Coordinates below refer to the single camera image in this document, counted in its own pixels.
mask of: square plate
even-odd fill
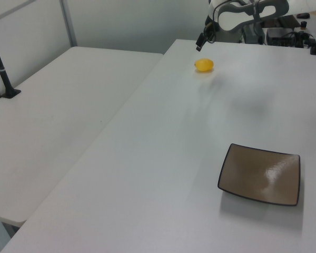
[[[296,206],[301,165],[297,154],[284,154],[231,144],[218,188],[264,203]]]

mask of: tabletop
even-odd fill
[[[74,47],[0,99],[0,220],[21,226],[161,54]]]
[[[298,206],[218,189],[231,143],[299,154]],[[260,251],[316,252],[316,56],[177,40],[3,253]]]

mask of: wall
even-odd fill
[[[63,0],[78,46],[165,53],[197,40],[208,0]]]
[[[13,86],[69,48],[60,0],[36,0],[0,20],[0,55]]]

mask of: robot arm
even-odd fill
[[[276,17],[316,11],[316,0],[211,0],[206,27],[197,41],[197,50],[203,44],[215,41],[215,27],[235,32],[245,25]]]

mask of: yellow lemon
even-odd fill
[[[210,59],[203,58],[195,61],[194,66],[198,71],[205,72],[211,70],[214,63]]]

